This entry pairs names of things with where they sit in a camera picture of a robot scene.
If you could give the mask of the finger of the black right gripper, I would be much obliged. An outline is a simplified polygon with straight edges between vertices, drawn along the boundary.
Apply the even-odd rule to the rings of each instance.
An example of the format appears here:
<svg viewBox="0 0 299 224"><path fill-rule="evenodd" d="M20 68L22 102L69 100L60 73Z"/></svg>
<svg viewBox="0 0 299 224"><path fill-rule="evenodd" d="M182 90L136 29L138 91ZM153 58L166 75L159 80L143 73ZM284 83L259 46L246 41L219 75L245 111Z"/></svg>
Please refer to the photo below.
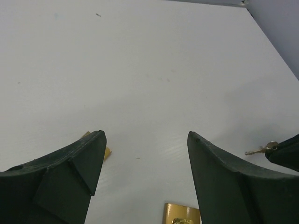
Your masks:
<svg viewBox="0 0 299 224"><path fill-rule="evenodd" d="M266 152L271 163L299 171L299 135L278 144L276 150Z"/></svg>

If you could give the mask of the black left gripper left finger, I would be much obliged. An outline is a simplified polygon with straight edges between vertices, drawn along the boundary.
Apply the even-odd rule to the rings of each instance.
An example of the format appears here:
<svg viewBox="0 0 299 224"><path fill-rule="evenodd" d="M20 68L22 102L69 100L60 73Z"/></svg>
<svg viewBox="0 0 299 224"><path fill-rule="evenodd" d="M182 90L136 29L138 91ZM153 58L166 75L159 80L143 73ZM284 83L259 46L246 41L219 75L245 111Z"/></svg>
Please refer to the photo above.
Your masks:
<svg viewBox="0 0 299 224"><path fill-rule="evenodd" d="M3 224L83 224L106 149L94 131L57 151L0 174Z"/></svg>

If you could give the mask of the single silver key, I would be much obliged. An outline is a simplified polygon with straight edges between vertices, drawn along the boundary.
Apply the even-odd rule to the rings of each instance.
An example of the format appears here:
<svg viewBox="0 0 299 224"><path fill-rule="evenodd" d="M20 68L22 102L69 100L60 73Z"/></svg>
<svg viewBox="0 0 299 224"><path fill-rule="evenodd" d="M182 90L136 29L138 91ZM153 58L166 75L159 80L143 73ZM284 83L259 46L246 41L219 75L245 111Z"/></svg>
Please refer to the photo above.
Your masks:
<svg viewBox="0 0 299 224"><path fill-rule="evenodd" d="M245 152L245 155L253 155L258 153L266 153L268 151L275 151L278 148L279 143L276 141L270 141L266 146L259 147L256 150Z"/></svg>

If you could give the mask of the small brass padlock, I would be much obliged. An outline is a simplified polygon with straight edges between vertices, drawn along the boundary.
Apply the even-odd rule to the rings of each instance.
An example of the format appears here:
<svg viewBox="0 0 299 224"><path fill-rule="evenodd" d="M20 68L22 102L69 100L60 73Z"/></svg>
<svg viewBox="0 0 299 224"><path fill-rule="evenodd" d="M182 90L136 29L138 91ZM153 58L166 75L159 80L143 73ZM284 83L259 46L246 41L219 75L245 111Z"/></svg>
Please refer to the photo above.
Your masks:
<svg viewBox="0 0 299 224"><path fill-rule="evenodd" d="M87 131L81 138L88 136L90 133L90 131ZM107 158L111 155L111 153L112 151L108 147L106 147L103 161L106 161Z"/></svg>

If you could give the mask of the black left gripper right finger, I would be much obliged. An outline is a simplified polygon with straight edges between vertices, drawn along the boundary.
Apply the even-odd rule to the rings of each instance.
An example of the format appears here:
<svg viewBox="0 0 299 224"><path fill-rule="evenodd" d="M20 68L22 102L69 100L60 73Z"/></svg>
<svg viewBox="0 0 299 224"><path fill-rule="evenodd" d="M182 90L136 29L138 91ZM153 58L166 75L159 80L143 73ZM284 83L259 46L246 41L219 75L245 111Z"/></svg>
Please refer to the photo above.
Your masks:
<svg viewBox="0 0 299 224"><path fill-rule="evenodd" d="M297 175L252 164L195 132L187 147L203 223L298 223Z"/></svg>

